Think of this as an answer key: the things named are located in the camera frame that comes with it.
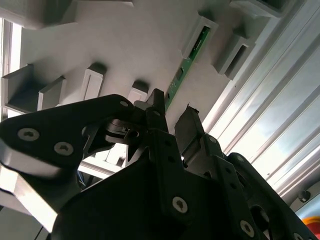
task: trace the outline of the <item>screw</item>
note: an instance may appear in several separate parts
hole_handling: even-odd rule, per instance
[[[253,227],[245,220],[241,220],[240,227],[243,232],[245,232],[250,238],[255,236],[255,231]]]
[[[239,156],[239,155],[236,156],[236,158],[237,158],[240,162],[242,162],[242,163],[245,161],[245,160],[244,160],[241,156]]]
[[[216,143],[216,139],[213,136],[210,136],[209,139],[211,142]]]
[[[294,239],[295,240],[304,240],[298,233],[293,233]]]
[[[129,104],[128,104],[127,102],[125,102],[125,101],[121,101],[120,104],[121,104],[122,106],[125,106],[125,107],[128,107],[128,106],[129,106]]]
[[[54,151],[63,156],[69,156],[74,152],[74,148],[70,143],[61,141],[54,145]]]
[[[18,131],[18,137],[21,140],[32,142],[37,140],[40,137],[40,134],[33,128],[22,128]]]
[[[188,211],[188,205],[186,201],[179,196],[175,196],[172,199],[172,206],[175,208],[175,210],[182,214],[185,214]]]
[[[160,116],[160,113],[157,112],[156,110],[154,110],[153,113],[154,113],[155,115],[157,115],[157,116]]]

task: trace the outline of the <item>black mechanical arm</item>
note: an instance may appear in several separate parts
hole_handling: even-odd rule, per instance
[[[128,145],[126,167],[81,191],[81,161],[115,143]],[[242,155],[222,153],[197,110],[169,134],[158,89],[3,121],[0,188],[52,240],[317,239]]]

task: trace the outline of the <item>white wall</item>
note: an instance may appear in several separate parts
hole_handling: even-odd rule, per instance
[[[41,228],[40,223],[29,215],[4,207],[0,211],[0,239],[34,240]],[[46,240],[48,232],[42,229],[36,240]]]

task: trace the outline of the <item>black cable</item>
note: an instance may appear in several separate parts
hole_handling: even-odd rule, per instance
[[[93,180],[94,180],[94,176],[90,175],[89,179],[88,179],[88,182],[86,183],[86,187],[90,187]]]
[[[42,226],[38,232],[38,234],[35,236],[34,240],[37,240],[37,238],[39,237],[39,234],[41,233],[42,229],[44,229],[44,226]]]

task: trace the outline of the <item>red object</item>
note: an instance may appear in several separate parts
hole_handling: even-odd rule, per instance
[[[303,219],[302,222],[320,239],[320,216],[307,217]]]

